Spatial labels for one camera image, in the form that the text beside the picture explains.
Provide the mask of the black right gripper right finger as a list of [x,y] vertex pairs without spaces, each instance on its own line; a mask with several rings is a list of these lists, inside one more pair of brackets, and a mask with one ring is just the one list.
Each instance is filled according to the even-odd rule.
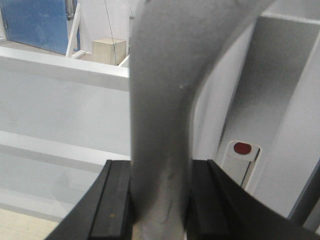
[[318,240],[235,183],[213,160],[192,163],[189,240]]

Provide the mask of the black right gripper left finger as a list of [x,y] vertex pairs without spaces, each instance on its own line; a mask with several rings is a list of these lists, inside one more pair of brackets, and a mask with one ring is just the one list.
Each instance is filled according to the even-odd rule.
[[49,240],[130,240],[130,162],[107,160],[100,174]]

